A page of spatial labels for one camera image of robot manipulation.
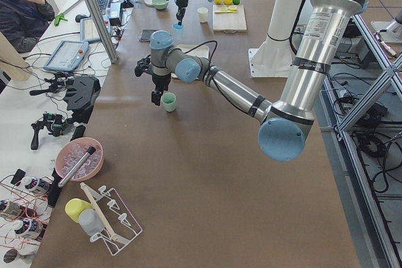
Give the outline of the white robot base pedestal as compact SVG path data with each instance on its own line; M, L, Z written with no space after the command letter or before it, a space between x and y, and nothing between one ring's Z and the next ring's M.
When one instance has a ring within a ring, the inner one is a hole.
M253 78L287 77L293 61L290 46L293 27L305 0L275 0L265 42L249 49Z

